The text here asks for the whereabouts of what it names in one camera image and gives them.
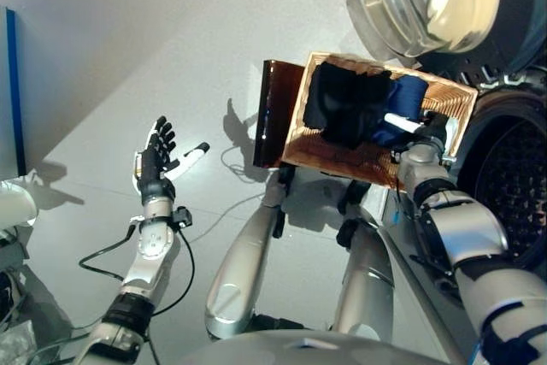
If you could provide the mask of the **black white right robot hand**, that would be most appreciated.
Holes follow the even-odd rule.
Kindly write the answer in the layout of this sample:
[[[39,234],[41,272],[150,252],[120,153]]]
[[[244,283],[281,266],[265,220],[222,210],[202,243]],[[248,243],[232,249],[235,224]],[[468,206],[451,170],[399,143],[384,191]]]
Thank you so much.
[[[403,151],[425,144],[436,149],[440,159],[450,156],[450,147],[458,131],[458,119],[431,110],[427,110],[425,115],[423,121],[412,121],[394,113],[385,114],[384,121],[404,134],[395,147]]]

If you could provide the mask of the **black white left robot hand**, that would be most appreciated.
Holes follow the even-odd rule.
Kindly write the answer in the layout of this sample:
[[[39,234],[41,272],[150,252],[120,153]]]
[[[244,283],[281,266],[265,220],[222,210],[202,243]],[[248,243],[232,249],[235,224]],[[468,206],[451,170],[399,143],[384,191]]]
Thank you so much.
[[[144,148],[134,155],[132,183],[143,206],[158,197],[173,201],[174,181],[210,150],[210,145],[202,142],[186,153],[176,155],[176,146],[173,125],[162,115],[151,127]]]

